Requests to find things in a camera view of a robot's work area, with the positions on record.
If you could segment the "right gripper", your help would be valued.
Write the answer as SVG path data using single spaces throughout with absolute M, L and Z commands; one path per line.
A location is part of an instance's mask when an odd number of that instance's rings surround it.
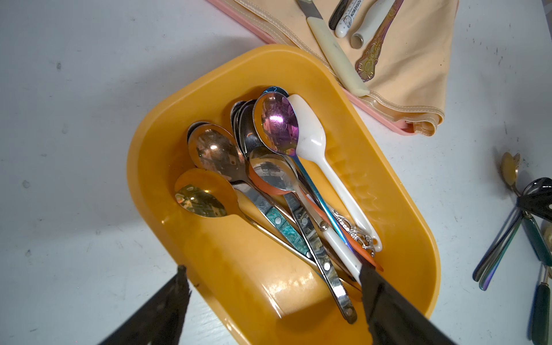
M 551 188 L 517 198 L 516 206 L 535 216 L 551 222 Z

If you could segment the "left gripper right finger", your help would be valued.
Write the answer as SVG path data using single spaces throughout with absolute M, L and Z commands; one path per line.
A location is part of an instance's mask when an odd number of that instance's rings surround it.
M 374 344 L 453 344 L 442 331 L 408 302 L 375 268 L 359 274 L 362 303 Z

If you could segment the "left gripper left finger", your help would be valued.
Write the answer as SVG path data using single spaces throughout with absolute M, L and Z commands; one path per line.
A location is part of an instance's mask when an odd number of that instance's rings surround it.
M 191 290 L 187 269 L 177 273 L 102 344 L 178 344 Z

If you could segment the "orange plastic spoon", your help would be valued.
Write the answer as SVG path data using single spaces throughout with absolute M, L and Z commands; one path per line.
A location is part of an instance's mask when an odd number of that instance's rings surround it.
M 263 181 L 263 179 L 260 178 L 259 175 L 256 174 L 254 169 L 252 167 L 249 167 L 249 177 L 253 181 L 253 183 L 259 187 L 264 192 L 270 194 L 270 195 L 285 195 L 287 191 L 280 190 L 279 188 L 275 188 L 274 186 L 268 184 L 267 182 Z M 301 195 L 307 198 L 308 203 L 310 206 L 314 209 L 314 211 L 328 224 L 330 224 L 329 218 L 327 217 L 326 213 L 320 209 L 318 204 L 312 200 L 311 196 L 308 193 L 305 193 L 304 188 L 301 186 Z M 339 228 L 342 231 L 346 241 L 346 246 L 351 246 L 351 251 L 355 254 L 358 254 L 364 261 L 368 262 L 373 266 L 376 270 L 379 270 L 381 272 L 384 271 L 383 267 L 375 261 L 375 259 L 372 258 L 371 255 L 369 255 L 368 251 L 366 251 L 361 244 L 359 244 L 347 231 L 348 228 L 343 227 L 341 224 L 339 224 Z

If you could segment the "yellow plastic storage box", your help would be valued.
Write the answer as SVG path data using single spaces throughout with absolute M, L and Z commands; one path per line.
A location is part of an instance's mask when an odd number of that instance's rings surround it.
M 185 137 L 197 121 L 229 128 L 229 110 L 269 86 L 301 95 L 319 117 L 326 157 L 376 228 L 383 277 L 422 314 L 438 298 L 438 248 L 411 197 L 345 92 L 325 66 L 287 45 L 256 48 L 159 103 L 129 148 L 127 180 L 142 218 L 240 344 L 370 344 L 361 294 L 347 323 L 329 289 L 304 262 L 231 215 L 204 218 L 181 208 L 177 178 L 193 168 Z

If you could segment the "gold metal spoon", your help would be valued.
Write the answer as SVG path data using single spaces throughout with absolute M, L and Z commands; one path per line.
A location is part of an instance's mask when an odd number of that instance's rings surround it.
M 236 195 L 227 198 L 224 194 L 217 195 L 212 189 L 202 189 L 194 184 L 188 184 L 175 192 L 175 199 L 181 207 L 199 216 L 208 218 L 220 218 L 230 215 L 240 216 L 249 222 L 254 228 L 260 230 L 261 233 L 270 237 L 296 257 L 313 267 L 314 270 L 318 270 L 315 260 L 310 260 L 305 255 L 295 250 L 283 237 L 283 235 L 272 226 L 272 224 L 270 225 L 279 235 L 274 234 L 271 230 L 266 229 L 252 217 L 245 214 L 239 207 Z

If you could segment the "copper rose gold spoon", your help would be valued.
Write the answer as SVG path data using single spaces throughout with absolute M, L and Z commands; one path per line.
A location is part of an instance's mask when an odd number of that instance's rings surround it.
M 188 129 L 187 145 L 196 167 L 218 173 L 231 184 L 254 186 L 244 155 L 233 135 L 222 126 L 210 122 L 192 124 Z

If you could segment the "white plastic spoon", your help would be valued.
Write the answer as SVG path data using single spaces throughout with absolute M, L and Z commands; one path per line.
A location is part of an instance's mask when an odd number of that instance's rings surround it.
M 369 235 L 374 250 L 381 252 L 383 246 L 379 234 L 326 159 L 326 132 L 321 121 L 309 104 L 298 94 L 292 94 L 287 99 L 293 107 L 299 126 L 298 156 L 318 165 L 349 211 L 357 228 L 363 234 Z

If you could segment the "pink handled steel spoon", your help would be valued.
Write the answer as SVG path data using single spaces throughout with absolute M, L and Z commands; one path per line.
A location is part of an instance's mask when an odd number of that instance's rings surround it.
M 243 155 L 248 159 L 256 174 L 267 183 L 268 174 L 265 172 L 263 173 L 257 167 L 257 164 L 253 162 L 254 160 L 258 160 L 264 156 L 275 158 L 278 162 L 286 164 L 287 169 L 292 172 L 294 176 L 296 176 L 297 172 L 292 163 L 289 162 L 289 159 L 271 151 L 259 138 L 256 129 L 254 128 L 253 109 L 253 101 L 240 101 L 233 106 L 231 111 L 232 129 Z M 304 209 L 309 213 L 309 216 L 313 219 L 318 228 L 320 228 L 322 236 L 329 243 L 332 250 L 335 251 L 337 257 L 343 262 L 353 279 L 359 282 L 362 263 L 356 257 L 355 253 L 353 253 L 349 247 L 343 243 L 331 224 L 324 221 L 310 206 L 307 198 L 301 195 L 301 186 L 303 187 L 302 183 L 297 182 L 296 190 L 294 192 L 287 191 L 284 196 L 292 195 L 298 197 L 299 201 L 303 204 Z

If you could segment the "rainbow iridescent spoon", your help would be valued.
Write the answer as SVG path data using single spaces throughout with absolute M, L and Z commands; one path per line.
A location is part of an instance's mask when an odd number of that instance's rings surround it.
M 326 213 L 334 231 L 345 243 L 346 239 L 339 228 L 338 221 L 298 157 L 299 126 L 288 98 L 280 93 L 261 95 L 254 105 L 253 121 L 261 141 L 271 151 L 284 155 L 293 161 L 298 173 L 306 181 L 308 190 L 312 192 L 313 198 Z

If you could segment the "green handled steel spoon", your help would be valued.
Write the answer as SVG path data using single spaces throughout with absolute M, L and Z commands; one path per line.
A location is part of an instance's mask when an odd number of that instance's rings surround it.
M 270 200 L 264 193 L 259 192 L 244 181 L 232 182 L 231 185 L 236 191 L 242 192 L 257 207 L 270 224 L 283 235 L 295 250 L 305 255 L 308 259 L 313 259 L 305 240 L 288 221 L 284 213 L 275 206 L 273 200 Z

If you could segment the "blue metal spoon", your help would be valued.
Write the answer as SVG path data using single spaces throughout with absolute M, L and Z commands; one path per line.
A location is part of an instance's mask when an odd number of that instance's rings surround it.
M 282 88 L 280 88 L 280 87 L 278 87 L 278 86 L 270 86 L 270 87 L 266 88 L 266 89 L 262 92 L 262 95 L 264 95 L 264 94 L 266 94 L 266 93 L 280 93 L 280 94 L 282 94 L 282 95 L 285 96 L 285 97 L 289 97 L 289 93 L 288 93 L 286 90 L 284 90 L 284 89 L 282 89 Z

